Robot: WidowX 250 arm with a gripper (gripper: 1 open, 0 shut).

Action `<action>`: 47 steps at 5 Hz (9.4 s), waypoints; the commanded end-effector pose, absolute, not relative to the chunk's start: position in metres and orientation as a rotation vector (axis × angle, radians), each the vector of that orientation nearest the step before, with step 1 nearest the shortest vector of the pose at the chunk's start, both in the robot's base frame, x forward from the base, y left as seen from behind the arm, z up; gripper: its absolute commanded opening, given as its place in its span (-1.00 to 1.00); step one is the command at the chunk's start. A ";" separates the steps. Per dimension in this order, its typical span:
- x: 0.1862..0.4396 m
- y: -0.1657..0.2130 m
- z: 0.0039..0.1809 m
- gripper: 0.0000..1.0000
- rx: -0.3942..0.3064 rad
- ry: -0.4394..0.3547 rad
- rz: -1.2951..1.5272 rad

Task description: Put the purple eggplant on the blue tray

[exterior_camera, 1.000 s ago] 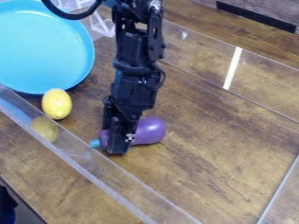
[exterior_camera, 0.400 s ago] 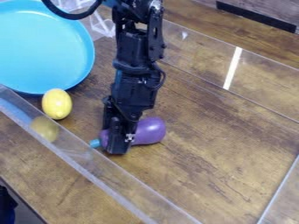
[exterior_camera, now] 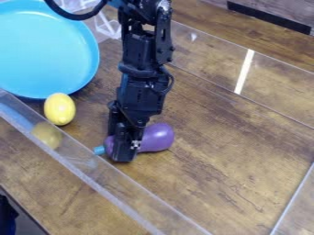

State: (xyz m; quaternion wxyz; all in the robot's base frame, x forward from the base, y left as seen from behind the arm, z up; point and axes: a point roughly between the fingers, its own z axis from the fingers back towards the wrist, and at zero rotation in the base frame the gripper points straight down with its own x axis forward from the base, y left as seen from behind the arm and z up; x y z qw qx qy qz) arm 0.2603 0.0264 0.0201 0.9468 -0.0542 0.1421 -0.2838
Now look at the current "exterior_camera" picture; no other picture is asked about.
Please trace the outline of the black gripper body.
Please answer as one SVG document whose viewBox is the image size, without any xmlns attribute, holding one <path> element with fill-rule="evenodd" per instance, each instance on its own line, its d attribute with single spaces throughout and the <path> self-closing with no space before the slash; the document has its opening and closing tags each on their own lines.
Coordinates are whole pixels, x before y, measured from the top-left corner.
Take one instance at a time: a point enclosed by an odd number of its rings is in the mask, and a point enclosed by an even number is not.
<svg viewBox="0 0 314 235">
<path fill-rule="evenodd" d="M 153 77 L 121 75 L 113 101 L 115 123 L 147 123 L 151 116 L 161 113 L 165 95 L 171 91 L 171 75 Z"/>
</svg>

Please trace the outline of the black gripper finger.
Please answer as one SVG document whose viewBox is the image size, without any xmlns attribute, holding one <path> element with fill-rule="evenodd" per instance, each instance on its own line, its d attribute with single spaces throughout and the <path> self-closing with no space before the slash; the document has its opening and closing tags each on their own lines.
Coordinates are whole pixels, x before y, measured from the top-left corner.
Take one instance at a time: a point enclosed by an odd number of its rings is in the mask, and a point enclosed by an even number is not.
<svg viewBox="0 0 314 235">
<path fill-rule="evenodd" d="M 111 101 L 108 103 L 108 109 L 109 109 L 109 118 L 108 118 L 108 135 L 115 134 L 115 127 L 116 124 L 120 122 L 121 112 L 117 107 L 116 101 Z"/>
<path fill-rule="evenodd" d="M 143 123 L 131 123 L 121 118 L 112 121 L 112 159 L 116 162 L 131 162 L 133 160 L 141 146 L 143 130 Z"/>
</svg>

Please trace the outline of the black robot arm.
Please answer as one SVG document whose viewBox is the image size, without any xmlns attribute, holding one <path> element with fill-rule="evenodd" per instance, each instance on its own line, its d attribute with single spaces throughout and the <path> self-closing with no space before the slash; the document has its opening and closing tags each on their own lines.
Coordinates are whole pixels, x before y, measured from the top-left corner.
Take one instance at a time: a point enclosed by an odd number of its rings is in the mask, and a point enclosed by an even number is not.
<svg viewBox="0 0 314 235">
<path fill-rule="evenodd" d="M 149 117 L 161 113 L 173 77 L 164 64 L 172 61 L 171 0 L 108 0 L 117 9 L 123 58 L 117 69 L 121 83 L 108 103 L 111 158 L 133 160 Z"/>
</svg>

